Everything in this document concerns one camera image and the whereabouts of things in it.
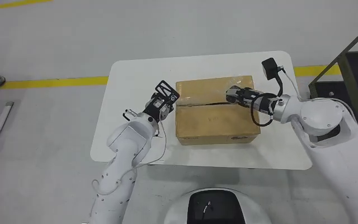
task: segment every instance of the yellow floor line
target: yellow floor line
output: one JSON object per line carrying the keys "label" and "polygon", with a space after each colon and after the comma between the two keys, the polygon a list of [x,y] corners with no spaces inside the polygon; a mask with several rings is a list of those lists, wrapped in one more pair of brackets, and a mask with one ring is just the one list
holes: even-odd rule
{"label": "yellow floor line", "polygon": [[[326,66],[308,66],[308,67],[295,67],[295,75],[302,76],[317,76]],[[341,74],[338,66],[333,66],[327,73]],[[12,88],[47,88],[47,87],[65,87],[65,86],[96,86],[106,85],[108,76],[87,77],[87,78],[63,78],[56,80],[32,80],[32,81],[11,81],[6,82],[1,89]]]}
{"label": "yellow floor line", "polygon": [[106,85],[108,76],[5,82],[1,89]]}
{"label": "yellow floor line", "polygon": [[17,2],[9,2],[9,3],[0,4],[0,8],[10,8],[10,7],[23,6],[26,4],[51,2],[51,1],[53,0],[24,0],[24,1],[17,1]]}
{"label": "yellow floor line", "polygon": [[[326,66],[303,66],[303,67],[294,67],[295,75],[297,77],[301,76],[318,76]],[[330,74],[341,74],[341,70],[338,65],[332,66],[331,69],[326,72],[325,75]]]}

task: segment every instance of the white table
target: white table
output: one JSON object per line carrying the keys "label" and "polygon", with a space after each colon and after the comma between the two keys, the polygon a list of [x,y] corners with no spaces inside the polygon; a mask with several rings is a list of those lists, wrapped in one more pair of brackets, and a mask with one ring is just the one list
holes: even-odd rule
{"label": "white table", "polygon": [[[261,62],[273,57],[283,65],[295,80],[290,55],[286,52],[260,52],[222,54],[180,58],[123,60],[111,68],[102,108],[93,138],[91,157],[95,161],[110,161],[114,153],[107,148],[106,140],[112,131],[125,123],[125,109],[142,112],[160,80],[175,87],[177,81],[203,78],[245,76],[253,77],[254,87],[263,92],[278,92],[275,80],[268,81]],[[284,93],[295,95],[294,88],[284,74],[281,75]],[[268,121],[260,114],[260,122]],[[261,134],[250,144],[215,144],[182,146],[175,137],[175,113],[163,122],[168,144],[164,157],[154,164],[246,167],[263,169],[305,170],[312,163],[298,141],[290,124],[273,122],[261,128]],[[153,138],[152,148],[142,162],[158,158],[164,139]]]}

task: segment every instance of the wire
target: wire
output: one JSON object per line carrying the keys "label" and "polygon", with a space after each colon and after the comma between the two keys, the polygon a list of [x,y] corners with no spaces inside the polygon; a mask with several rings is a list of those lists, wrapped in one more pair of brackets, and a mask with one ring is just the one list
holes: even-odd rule
{"label": "wire", "polygon": [[295,85],[295,83],[293,82],[293,80],[291,79],[291,77],[286,73],[286,71],[282,68],[281,69],[283,71],[283,73],[286,75],[286,77],[290,80],[290,82],[292,83],[293,85],[293,88],[295,89],[296,91],[296,94],[297,94],[297,98],[300,100],[300,101],[303,101],[303,99],[301,98],[301,95],[300,95],[300,92],[298,91],[298,88],[297,86]]}
{"label": "wire", "polygon": [[151,161],[151,162],[147,162],[146,164],[137,164],[137,165],[134,166],[132,169],[129,169],[129,170],[127,170],[126,172],[124,172],[124,173],[122,174],[121,178],[117,180],[116,186],[113,188],[113,190],[111,190],[111,191],[109,191],[109,192],[101,192],[101,191],[99,191],[98,188],[96,188],[93,183],[94,183],[94,182],[97,182],[97,185],[99,185],[100,182],[99,182],[97,179],[92,180],[92,183],[91,183],[92,188],[94,189],[94,191],[95,191],[97,194],[103,195],[103,196],[112,194],[113,192],[115,192],[115,191],[117,190],[117,188],[118,188],[119,185],[121,184],[121,181],[122,181],[122,178],[124,177],[124,175],[126,175],[127,173],[129,173],[129,172],[131,172],[131,171],[134,171],[134,170],[136,170],[136,169],[138,169],[138,168],[140,168],[140,167],[142,167],[142,166],[149,165],[149,164],[154,163],[154,162],[160,160],[161,158],[163,158],[164,154],[166,153],[166,149],[167,149],[167,133],[166,133],[166,131],[165,131],[165,129],[164,129],[164,125],[163,125],[163,122],[162,122],[162,116],[161,116],[161,115],[162,115],[162,111],[159,112],[159,123],[161,124],[161,127],[162,127],[162,129],[163,129],[163,133],[164,133],[164,137],[165,137],[165,144],[164,144],[164,150],[163,150],[162,155],[161,155],[159,158],[157,158],[156,160],[153,160],[153,161]]}
{"label": "wire", "polygon": [[275,79],[280,86],[279,93],[277,94],[277,97],[280,97],[284,93],[284,85],[282,84],[282,80],[279,75],[277,75]]}
{"label": "wire", "polygon": [[272,121],[273,121],[273,119],[272,119],[272,117],[271,117],[270,120],[269,120],[266,124],[260,124],[260,123],[258,123],[258,122],[255,120],[255,117],[253,116],[253,105],[254,105],[255,101],[256,101],[258,98],[265,97],[265,96],[270,97],[270,98],[275,98],[275,97],[277,97],[275,94],[271,94],[271,93],[259,94],[259,95],[257,95],[257,96],[251,101],[251,106],[250,106],[251,119],[252,119],[253,123],[254,123],[255,125],[259,126],[259,127],[266,127],[266,126],[270,125],[270,124],[272,123]]}

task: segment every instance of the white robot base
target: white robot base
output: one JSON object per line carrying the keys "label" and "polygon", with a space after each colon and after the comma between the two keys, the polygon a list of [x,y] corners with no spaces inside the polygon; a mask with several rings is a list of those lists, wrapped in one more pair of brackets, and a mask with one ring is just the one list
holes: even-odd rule
{"label": "white robot base", "polygon": [[170,205],[164,224],[271,224],[266,212],[247,195],[228,188],[188,192]]}

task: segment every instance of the cardboard box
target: cardboard box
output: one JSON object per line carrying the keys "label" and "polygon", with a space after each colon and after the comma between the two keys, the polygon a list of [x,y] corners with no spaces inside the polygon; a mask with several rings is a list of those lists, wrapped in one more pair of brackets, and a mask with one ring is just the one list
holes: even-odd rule
{"label": "cardboard box", "polygon": [[[176,83],[176,137],[182,145],[250,143],[260,134],[249,108],[227,104],[225,93],[233,85],[253,88],[252,77]],[[259,120],[256,111],[254,116]]]}

